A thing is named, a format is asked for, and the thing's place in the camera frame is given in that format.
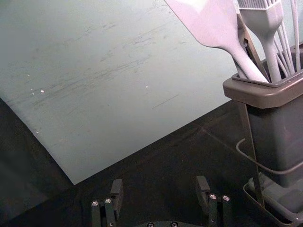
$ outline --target gray utensil holder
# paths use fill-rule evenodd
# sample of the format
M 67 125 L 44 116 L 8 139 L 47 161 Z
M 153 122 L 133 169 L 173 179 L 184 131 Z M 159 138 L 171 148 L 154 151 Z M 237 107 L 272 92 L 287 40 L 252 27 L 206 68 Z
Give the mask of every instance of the gray utensil holder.
M 284 171 L 303 162 L 303 70 L 275 84 L 241 79 L 236 74 L 223 88 L 225 96 L 247 106 L 260 164 Z M 284 175 L 261 171 L 282 187 L 303 178 L 303 166 Z

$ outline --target dark surface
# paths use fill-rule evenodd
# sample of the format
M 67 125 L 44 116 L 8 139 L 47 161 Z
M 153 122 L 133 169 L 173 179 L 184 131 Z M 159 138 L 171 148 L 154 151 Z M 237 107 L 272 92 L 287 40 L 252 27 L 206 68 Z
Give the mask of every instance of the dark surface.
M 232 200 L 235 227 L 275 226 L 245 197 L 252 164 L 235 150 L 243 138 L 237 105 L 230 101 L 192 123 L 79 183 L 5 226 L 90 226 L 90 202 L 105 198 L 114 179 L 123 179 L 118 226 L 177 220 L 204 225 L 195 176 Z
M 0 99 L 0 225 L 70 186 L 46 149 Z

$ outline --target metal bolt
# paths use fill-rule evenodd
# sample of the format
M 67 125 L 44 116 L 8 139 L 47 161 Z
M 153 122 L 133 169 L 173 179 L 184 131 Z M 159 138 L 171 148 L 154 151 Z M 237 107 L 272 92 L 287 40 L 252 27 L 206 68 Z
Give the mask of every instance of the metal bolt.
M 229 198 L 227 195 L 224 195 L 224 196 L 223 196 L 223 199 L 224 199 L 225 201 L 229 201 L 229 200 L 230 200 L 230 198 Z
M 105 203 L 107 203 L 107 204 L 109 204 L 109 203 L 111 203 L 111 202 L 112 202 L 111 199 L 106 199 L 106 200 L 105 200 Z
M 214 194 L 211 194 L 211 195 L 210 195 L 210 198 L 211 198 L 212 200 L 216 200 L 216 199 L 217 199 L 217 197 L 216 197 Z
M 171 226 L 171 227 L 178 227 L 178 223 L 177 223 L 177 222 L 172 222 L 172 223 L 170 224 L 170 226 Z
M 99 202 L 98 202 L 98 201 L 93 201 L 93 202 L 91 203 L 91 205 L 92 205 L 93 207 L 96 207 L 96 206 L 99 205 Z

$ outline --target white silicone spatula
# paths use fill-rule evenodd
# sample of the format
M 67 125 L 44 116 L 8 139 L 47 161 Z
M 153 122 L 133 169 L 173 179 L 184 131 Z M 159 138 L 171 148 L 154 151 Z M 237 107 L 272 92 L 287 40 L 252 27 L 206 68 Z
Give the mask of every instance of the white silicone spatula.
M 268 82 L 239 43 L 232 0 L 165 1 L 199 43 L 229 52 L 248 79 Z

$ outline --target spatula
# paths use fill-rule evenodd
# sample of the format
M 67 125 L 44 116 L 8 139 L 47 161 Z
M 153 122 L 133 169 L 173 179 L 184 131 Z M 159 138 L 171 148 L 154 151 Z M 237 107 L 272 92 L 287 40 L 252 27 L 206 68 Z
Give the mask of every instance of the spatula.
M 239 43 L 232 0 L 165 1 L 200 44 L 230 53 L 248 79 L 268 82 Z

